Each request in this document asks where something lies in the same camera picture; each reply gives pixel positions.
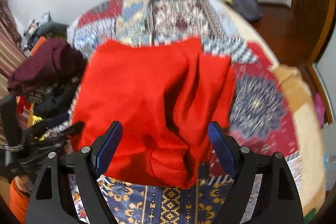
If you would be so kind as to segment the orange sleeved forearm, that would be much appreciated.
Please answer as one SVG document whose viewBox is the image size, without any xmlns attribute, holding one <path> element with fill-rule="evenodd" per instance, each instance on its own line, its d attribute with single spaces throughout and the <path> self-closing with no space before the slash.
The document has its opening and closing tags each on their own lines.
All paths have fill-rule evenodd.
<svg viewBox="0 0 336 224">
<path fill-rule="evenodd" d="M 30 182 L 26 174 L 16 176 L 10 184 L 9 208 L 20 223 L 25 223 L 31 191 L 27 187 Z"/>
</svg>

